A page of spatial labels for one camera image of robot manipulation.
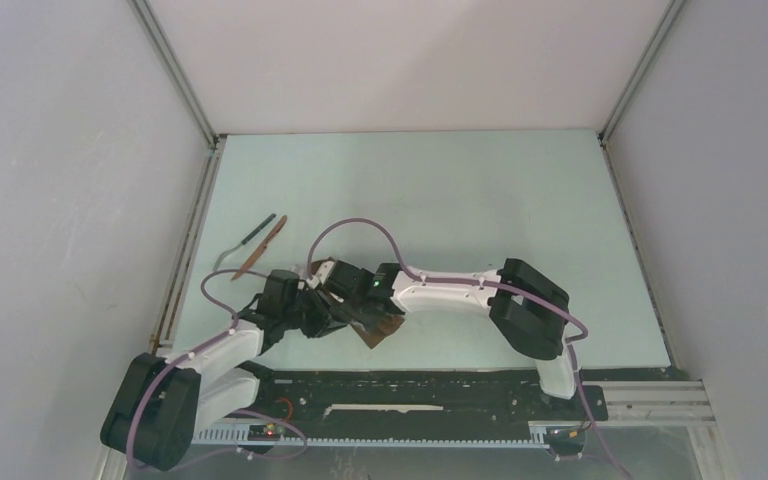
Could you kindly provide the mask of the brown cloth napkin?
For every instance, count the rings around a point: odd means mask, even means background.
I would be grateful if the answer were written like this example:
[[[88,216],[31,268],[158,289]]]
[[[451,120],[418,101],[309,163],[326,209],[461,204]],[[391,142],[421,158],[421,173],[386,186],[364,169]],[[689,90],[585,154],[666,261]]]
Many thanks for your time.
[[[315,260],[311,265],[312,273],[315,273],[321,279],[321,285],[318,290],[323,294],[322,290],[322,263],[326,260],[337,260],[333,257],[326,259]],[[370,349],[374,349],[379,345],[386,337],[393,335],[404,323],[405,319],[396,318],[391,320],[384,320],[378,325],[337,325],[328,320],[327,327],[322,332],[322,335],[330,334],[332,331],[350,326],[361,338],[361,340]]]

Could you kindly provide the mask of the left corner aluminium post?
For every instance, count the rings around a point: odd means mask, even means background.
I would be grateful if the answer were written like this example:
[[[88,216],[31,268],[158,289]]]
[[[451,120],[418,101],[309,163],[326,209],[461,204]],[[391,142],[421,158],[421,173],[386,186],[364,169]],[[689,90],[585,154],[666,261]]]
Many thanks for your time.
[[[208,120],[206,111],[201,105],[151,2],[147,0],[128,0],[127,3],[147,35],[149,43],[152,45],[175,91],[195,122],[201,136],[210,148],[214,148],[218,143],[219,134]]]

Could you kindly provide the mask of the fork with dark handle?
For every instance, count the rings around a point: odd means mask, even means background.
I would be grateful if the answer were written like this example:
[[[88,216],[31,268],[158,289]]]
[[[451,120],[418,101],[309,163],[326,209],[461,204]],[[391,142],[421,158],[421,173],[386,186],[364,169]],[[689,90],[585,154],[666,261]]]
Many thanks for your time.
[[[234,252],[240,250],[242,247],[246,246],[250,241],[252,241],[266,226],[268,226],[274,219],[276,218],[275,213],[271,213],[268,215],[263,221],[261,221],[252,231],[250,231],[246,236],[244,236],[239,242],[237,242],[233,247],[223,251],[221,254],[219,254],[214,261],[212,271],[217,271],[225,259],[227,259],[231,254]]]

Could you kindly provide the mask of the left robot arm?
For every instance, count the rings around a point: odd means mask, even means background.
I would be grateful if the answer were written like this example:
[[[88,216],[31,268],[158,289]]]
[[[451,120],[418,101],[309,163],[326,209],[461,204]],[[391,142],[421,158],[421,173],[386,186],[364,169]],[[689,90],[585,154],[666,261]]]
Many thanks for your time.
[[[242,364],[259,356],[285,331],[315,324],[328,314],[318,287],[288,270],[263,275],[263,289],[236,309],[209,293],[202,296],[224,310],[227,325],[202,343],[167,355],[134,357],[100,430],[103,446],[124,454],[134,470],[172,471],[201,431],[240,410],[264,416],[276,403],[275,388]]]

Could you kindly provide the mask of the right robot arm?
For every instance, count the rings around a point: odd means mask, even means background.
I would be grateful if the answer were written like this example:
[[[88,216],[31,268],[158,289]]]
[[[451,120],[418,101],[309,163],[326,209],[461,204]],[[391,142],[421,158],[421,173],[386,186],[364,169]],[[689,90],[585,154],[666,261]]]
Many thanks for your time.
[[[327,258],[310,265],[335,319],[376,345],[408,314],[445,312],[486,317],[519,354],[534,360],[545,411],[566,418],[582,403],[564,344],[569,295],[525,261],[509,258],[485,272],[430,272],[382,263],[374,272]]]

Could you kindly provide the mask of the right corner aluminium post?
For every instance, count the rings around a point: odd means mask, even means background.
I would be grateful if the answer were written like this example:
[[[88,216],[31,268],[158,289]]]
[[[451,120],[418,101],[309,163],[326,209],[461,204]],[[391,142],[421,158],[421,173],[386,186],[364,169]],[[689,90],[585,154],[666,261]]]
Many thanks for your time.
[[[690,1],[688,0],[671,0],[668,3],[656,28],[647,41],[640,58],[636,62],[630,77],[625,83],[617,101],[599,132],[599,138],[603,145],[607,145],[610,142],[610,139],[614,136],[637,92],[646,79],[646,76],[654,67],[661,50],[689,4]]]

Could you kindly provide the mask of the aluminium frame rail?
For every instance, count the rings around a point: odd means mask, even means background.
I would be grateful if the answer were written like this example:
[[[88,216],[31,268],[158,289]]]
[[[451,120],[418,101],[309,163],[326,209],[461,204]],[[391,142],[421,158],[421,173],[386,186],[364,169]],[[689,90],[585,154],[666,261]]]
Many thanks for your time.
[[[713,419],[698,381],[613,381],[584,375],[584,400],[544,394],[529,371],[284,372],[262,383],[255,410],[299,425],[348,413],[479,414],[492,422],[579,422],[590,407],[599,421],[628,425],[706,423]]]

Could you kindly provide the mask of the brown wooden knife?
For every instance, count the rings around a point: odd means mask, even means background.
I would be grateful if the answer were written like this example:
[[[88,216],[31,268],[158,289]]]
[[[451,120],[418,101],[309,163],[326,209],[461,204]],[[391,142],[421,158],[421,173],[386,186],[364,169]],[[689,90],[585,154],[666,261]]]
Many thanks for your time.
[[[273,239],[281,232],[285,224],[287,223],[288,216],[283,215],[276,223],[276,225],[267,233],[265,238],[254,249],[252,254],[247,260],[238,268],[236,273],[231,277],[231,281],[236,281],[244,274],[248,273],[251,268],[257,263],[257,261],[265,254],[269,244]]]

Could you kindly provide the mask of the corner aluminium post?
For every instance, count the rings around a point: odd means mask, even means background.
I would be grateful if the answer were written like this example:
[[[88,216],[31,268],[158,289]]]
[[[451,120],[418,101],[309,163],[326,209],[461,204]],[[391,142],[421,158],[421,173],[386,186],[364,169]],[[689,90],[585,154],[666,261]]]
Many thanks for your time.
[[[214,148],[218,143],[219,134],[208,120],[206,111],[201,105],[151,2],[147,0],[128,0],[127,3],[147,35],[149,43],[152,45],[175,91],[195,122],[201,136],[210,148]]]
[[[610,142],[610,139],[614,136],[637,92],[646,79],[646,76],[654,67],[661,50],[689,4],[690,1],[688,0],[671,0],[668,3],[656,28],[647,41],[640,58],[636,62],[630,77],[625,83],[617,101],[599,132],[599,138],[603,145],[607,145]]]

